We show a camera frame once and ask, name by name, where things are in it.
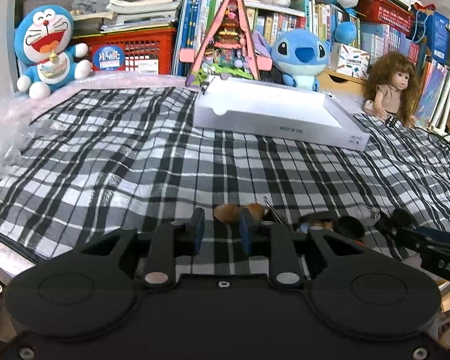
metal screw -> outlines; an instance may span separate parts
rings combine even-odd
[[[428,351],[425,348],[418,348],[413,352],[414,360],[425,360],[428,356]]]
[[[35,358],[35,353],[30,348],[22,348],[19,350],[18,355],[23,360],[32,360]]]

blue box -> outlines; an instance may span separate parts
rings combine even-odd
[[[427,37],[427,46],[431,51],[432,58],[437,62],[443,64],[446,62],[447,50],[448,50],[448,35],[446,25],[449,23],[449,19],[444,15],[433,12],[428,15],[425,12],[418,11],[416,13],[416,20],[418,26],[425,22],[425,36]]]

white box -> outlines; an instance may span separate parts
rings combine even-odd
[[[370,135],[323,93],[215,77],[195,100],[193,126],[363,151]]]
[[[370,54],[341,43],[333,43],[330,52],[330,68],[337,73],[359,79],[367,78]]]

plaid blanket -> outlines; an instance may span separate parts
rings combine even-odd
[[[406,207],[421,225],[450,231],[450,147],[420,130],[356,118],[365,152],[192,127],[186,88],[81,91],[42,115],[53,134],[35,138],[0,181],[0,237],[48,259],[118,227],[151,231],[203,207],[206,229],[178,272],[261,273],[238,229],[212,217],[221,203],[263,202],[282,218],[364,203]],[[368,242],[385,244],[370,234]]]

red basket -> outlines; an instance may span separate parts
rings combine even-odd
[[[158,73],[170,74],[175,46],[175,28],[115,32],[77,37],[72,44],[86,43],[90,48],[88,59],[92,60],[92,48],[117,45],[125,50],[125,70],[135,71],[137,61],[158,59]]]
[[[388,0],[359,0],[356,10],[371,23],[389,24],[410,35],[414,16]]]

